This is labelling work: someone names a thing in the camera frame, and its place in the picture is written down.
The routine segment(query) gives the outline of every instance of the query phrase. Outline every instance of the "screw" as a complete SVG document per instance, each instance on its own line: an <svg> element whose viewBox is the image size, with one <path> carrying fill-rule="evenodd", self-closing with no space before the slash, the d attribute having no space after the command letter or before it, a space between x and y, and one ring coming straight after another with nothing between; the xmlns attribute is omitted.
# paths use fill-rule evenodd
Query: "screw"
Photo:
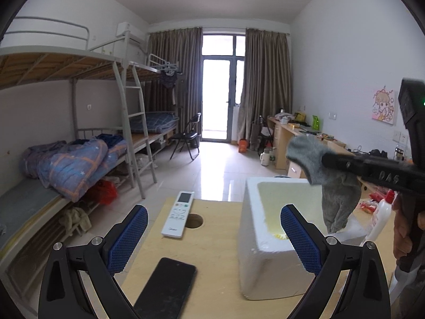
<svg viewBox="0 0 425 319"><path fill-rule="evenodd" d="M61 242L56 242L54 245L53 245L53 249L54 250L60 250L62 248L62 243Z"/></svg>
<svg viewBox="0 0 425 319"><path fill-rule="evenodd" d="M336 245L338 240L334 238L333 236L328 236L326 238L326 242L329 243L330 245Z"/></svg>
<svg viewBox="0 0 425 319"><path fill-rule="evenodd" d="M376 245L372 241L367 241L366 247L369 248L369 249L375 249Z"/></svg>
<svg viewBox="0 0 425 319"><path fill-rule="evenodd" d="M100 245L102 241L103 239L100 236L96 236L91 239L91 244L97 246L97 245Z"/></svg>

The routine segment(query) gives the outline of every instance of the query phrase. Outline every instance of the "trash can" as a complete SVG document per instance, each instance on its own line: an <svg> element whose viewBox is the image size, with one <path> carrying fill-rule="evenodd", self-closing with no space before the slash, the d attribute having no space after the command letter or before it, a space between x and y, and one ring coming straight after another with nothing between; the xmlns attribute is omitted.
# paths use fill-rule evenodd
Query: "trash can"
<svg viewBox="0 0 425 319"><path fill-rule="evenodd" d="M192 149L197 149L199 147L200 142L201 142L201 136L198 134L195 138L193 138L190 141L190 147Z"/></svg>

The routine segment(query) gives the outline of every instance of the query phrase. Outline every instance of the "metal ladder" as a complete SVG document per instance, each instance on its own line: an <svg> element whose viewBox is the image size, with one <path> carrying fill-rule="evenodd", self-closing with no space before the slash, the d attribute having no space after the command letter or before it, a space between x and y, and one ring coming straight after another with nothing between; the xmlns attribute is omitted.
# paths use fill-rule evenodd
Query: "metal ladder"
<svg viewBox="0 0 425 319"><path fill-rule="evenodd" d="M149 135L147 132L147 123L146 123L146 112L145 112L145 100L143 98L142 85L140 84L139 76L137 75L136 66L132 65L132 72L136 86L127 86L127 67L123 66L123 70L120 76L120 71L118 70L118 66L116 62L113 63L113 71L115 74L115 79L118 83L118 88L120 89L120 97L122 103L122 125L123 125L123 134L124 138L127 141L128 149L127 149L127 164L128 166L128 175L131 181L131 187L135 188L134 184L134 176L139 187L140 195L142 199L145 199L145 192L142 187L142 182L140 181L140 174L146 170L150 166L150 170L152 172L152 177L154 179L154 183L157 183L155 168L154 168L154 159L152 157L152 150L150 149L149 143ZM128 114L127 108L127 100L126 100L126 89L138 89L139 90L139 105L140 112L135 114ZM131 138L131 128L130 128L130 117L134 116L142 116L142 124L143 124L143 135L144 142L146 143L146 150L148 156L148 163L141 169L137 166L137 161L135 158L133 139Z"/></svg>

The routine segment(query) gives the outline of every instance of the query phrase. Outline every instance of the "gray sock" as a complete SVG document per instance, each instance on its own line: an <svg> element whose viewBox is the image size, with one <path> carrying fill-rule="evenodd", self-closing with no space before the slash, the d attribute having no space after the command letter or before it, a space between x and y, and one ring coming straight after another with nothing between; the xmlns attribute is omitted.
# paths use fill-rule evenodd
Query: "gray sock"
<svg viewBox="0 0 425 319"><path fill-rule="evenodd" d="M328 233L345 228L356 208L361 185L354 174L328 169L322 165L325 153L335 153L314 136L296 136L286 149L286 158L298 164L310 184L322 185L322 212Z"/></svg>

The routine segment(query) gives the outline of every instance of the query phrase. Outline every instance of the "wall outlet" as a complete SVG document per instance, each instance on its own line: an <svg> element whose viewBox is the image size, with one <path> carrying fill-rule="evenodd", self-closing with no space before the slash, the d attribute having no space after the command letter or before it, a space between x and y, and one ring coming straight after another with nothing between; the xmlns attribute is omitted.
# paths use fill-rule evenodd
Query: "wall outlet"
<svg viewBox="0 0 425 319"><path fill-rule="evenodd" d="M396 142L399 142L400 141L400 136L401 136L401 132L394 131L393 140L396 141Z"/></svg>
<svg viewBox="0 0 425 319"><path fill-rule="evenodd" d="M403 144L403 145L407 144L407 135L405 135L405 134L400 135L400 143Z"/></svg>

